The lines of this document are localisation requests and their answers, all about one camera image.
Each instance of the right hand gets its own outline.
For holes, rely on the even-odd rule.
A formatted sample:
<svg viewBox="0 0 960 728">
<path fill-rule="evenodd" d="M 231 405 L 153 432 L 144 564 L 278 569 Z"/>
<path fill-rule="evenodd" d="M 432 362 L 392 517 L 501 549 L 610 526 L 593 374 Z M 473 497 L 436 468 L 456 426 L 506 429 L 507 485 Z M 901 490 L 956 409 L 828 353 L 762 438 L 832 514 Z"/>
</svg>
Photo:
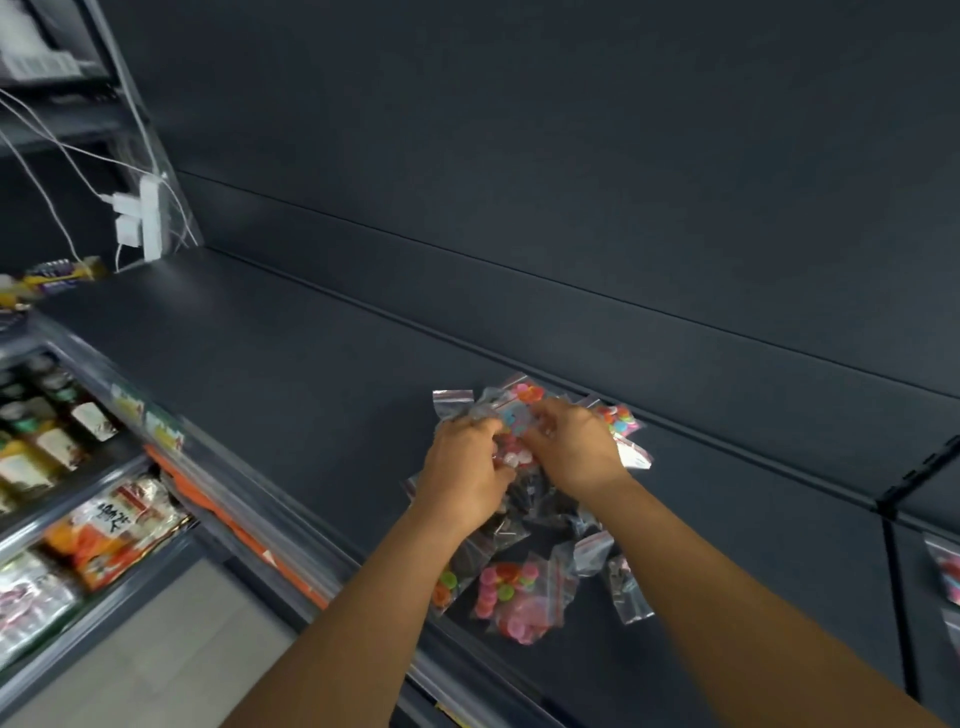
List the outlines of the right hand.
<svg viewBox="0 0 960 728">
<path fill-rule="evenodd" d="M 630 477 L 600 417 L 555 397 L 535 402 L 530 409 L 540 418 L 540 427 L 531 427 L 521 439 L 568 496 L 589 507 L 593 494 Z"/>
</svg>

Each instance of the green candy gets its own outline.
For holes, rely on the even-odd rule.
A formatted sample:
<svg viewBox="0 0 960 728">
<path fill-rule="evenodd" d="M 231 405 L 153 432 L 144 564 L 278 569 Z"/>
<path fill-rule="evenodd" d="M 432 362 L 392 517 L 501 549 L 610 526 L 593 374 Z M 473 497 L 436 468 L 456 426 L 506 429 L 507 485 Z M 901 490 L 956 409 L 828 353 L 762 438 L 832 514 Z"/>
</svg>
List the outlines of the green candy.
<svg viewBox="0 0 960 728">
<path fill-rule="evenodd" d="M 444 573 L 440 575 L 440 583 L 450 591 L 453 591 L 457 588 L 457 575 L 453 573 L 453 571 L 444 571 Z"/>
</svg>

